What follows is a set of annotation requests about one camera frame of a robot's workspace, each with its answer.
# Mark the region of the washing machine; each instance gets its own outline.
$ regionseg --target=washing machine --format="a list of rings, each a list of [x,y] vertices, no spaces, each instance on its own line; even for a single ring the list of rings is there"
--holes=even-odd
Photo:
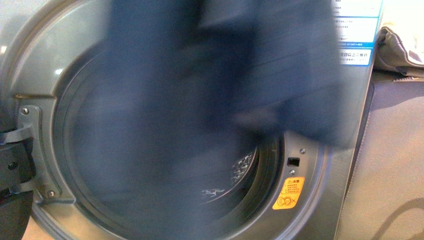
[[[31,214],[61,240],[333,239],[362,137],[382,4],[370,1],[365,16],[351,2],[332,1],[334,25],[344,31],[346,145],[280,132],[228,160],[213,185],[186,165],[178,171],[187,178],[168,179],[175,169],[134,144],[139,125],[109,121],[132,123],[143,114],[120,79],[114,88],[99,87],[112,81],[101,71],[110,1],[1,0],[0,238],[21,238]],[[124,159],[126,151],[147,170]]]

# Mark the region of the blue and white label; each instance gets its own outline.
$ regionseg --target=blue and white label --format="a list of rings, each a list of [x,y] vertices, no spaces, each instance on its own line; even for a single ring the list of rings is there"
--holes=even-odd
[[[331,0],[335,17],[378,18],[382,0]]]
[[[372,49],[341,48],[339,50],[340,63],[343,65],[368,66]]]
[[[379,22],[374,17],[335,17],[339,42],[372,43]]]
[[[331,0],[343,65],[369,66],[383,0]]]

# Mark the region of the yellow warning label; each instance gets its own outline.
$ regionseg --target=yellow warning label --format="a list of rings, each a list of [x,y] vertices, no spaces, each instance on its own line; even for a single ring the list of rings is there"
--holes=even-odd
[[[304,187],[305,178],[303,176],[289,177],[284,181],[281,192],[275,201],[272,209],[291,209],[298,203],[302,188]]]

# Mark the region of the door hinge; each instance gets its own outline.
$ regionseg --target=door hinge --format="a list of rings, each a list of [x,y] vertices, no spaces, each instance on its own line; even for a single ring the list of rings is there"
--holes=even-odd
[[[8,182],[9,185],[11,183],[15,183],[14,185],[9,186],[9,191],[11,193],[22,193],[37,189],[45,198],[58,197],[62,193],[57,184],[52,179],[49,168],[45,162],[42,138],[40,134],[41,120],[42,111],[38,106],[25,105],[19,109],[17,117],[17,129],[10,132],[0,133],[0,146],[3,145],[2,148],[9,149],[9,153],[11,150],[17,151],[19,147],[15,145],[22,145],[22,147],[24,147],[22,141],[32,138],[32,150],[30,153],[31,157],[28,158],[28,155],[25,157],[21,155],[18,158],[20,158],[22,161],[27,160],[28,162],[30,159],[33,160],[35,166],[35,176],[28,181],[20,182],[16,182],[16,179],[22,178],[22,176],[14,176],[15,180]],[[2,164],[18,163],[17,161],[19,159],[13,159],[18,155],[15,154],[13,156],[13,154],[8,154],[6,150],[4,153],[5,156],[7,155],[9,157],[5,159],[2,158]]]

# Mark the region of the instruction label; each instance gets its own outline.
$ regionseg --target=instruction label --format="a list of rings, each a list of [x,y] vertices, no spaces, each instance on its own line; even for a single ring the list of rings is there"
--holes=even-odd
[[[382,2],[383,0],[331,0],[342,65],[370,65]]]
[[[298,203],[299,197],[304,187],[305,178],[302,176],[289,177],[284,181],[281,192],[275,201],[272,209],[292,209]]]

